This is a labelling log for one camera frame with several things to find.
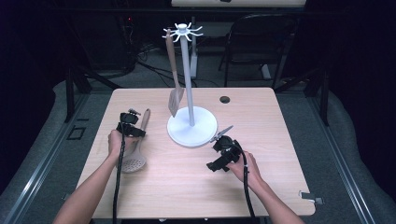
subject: forearm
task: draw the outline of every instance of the forearm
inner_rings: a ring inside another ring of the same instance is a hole
[[[54,223],[89,223],[116,162],[116,158],[107,157],[101,166],[67,199]]]
[[[264,181],[259,181],[251,189],[259,197],[273,223],[304,223]]]

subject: office chair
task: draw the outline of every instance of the office chair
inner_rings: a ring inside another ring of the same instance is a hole
[[[272,78],[275,87],[285,40],[296,27],[296,20],[280,15],[251,14],[238,19],[228,33],[219,71],[225,60],[224,87],[227,87],[229,64],[276,64]]]

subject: hand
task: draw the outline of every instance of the hand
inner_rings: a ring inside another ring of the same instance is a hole
[[[138,137],[125,136],[125,150],[130,149],[133,142],[139,140]],[[108,157],[118,159],[120,156],[122,134],[117,130],[112,130],[108,135]]]
[[[257,166],[256,159],[254,159],[253,154],[248,151],[244,151],[247,157],[247,184],[251,188],[256,188],[259,186],[260,182],[263,181],[262,176],[260,174],[259,167]],[[227,167],[235,174],[235,176],[240,180],[244,181],[244,160],[242,155],[239,160],[234,163],[229,163]]]

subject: wooden table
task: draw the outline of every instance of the wooden table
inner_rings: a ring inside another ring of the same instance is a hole
[[[304,7],[305,0],[172,0],[172,7]]]
[[[121,175],[118,218],[249,217],[242,182],[232,172],[214,173],[206,167],[219,157],[212,148],[214,143],[185,148],[169,137],[170,90],[113,92],[78,184],[105,159],[107,136],[117,126],[120,113],[132,107],[143,114],[149,108],[151,117],[142,142],[148,161],[142,170]],[[230,97],[230,103],[222,103],[221,96]],[[300,190],[309,189],[272,89],[200,88],[192,89],[192,97],[194,105],[214,114],[219,131],[233,125],[226,135],[254,154],[263,178],[281,200],[300,216],[315,212],[311,202],[299,197]],[[180,108],[184,106],[186,96],[180,103]],[[112,216],[115,182],[116,169],[93,217]],[[256,216],[268,216],[253,192],[250,197]]]

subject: white mug tree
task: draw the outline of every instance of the white mug tree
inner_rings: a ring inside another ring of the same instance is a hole
[[[190,29],[191,23],[189,25],[185,23],[175,24],[175,26],[177,29],[171,31],[170,36],[173,38],[174,35],[177,35],[174,42],[180,39],[188,106],[179,109],[174,117],[170,117],[167,130],[169,136],[179,145],[200,147],[208,143],[218,129],[215,116],[202,107],[194,106],[192,101],[191,68],[187,41],[191,41],[189,35],[198,36],[193,32],[199,31],[202,26],[198,29]]]

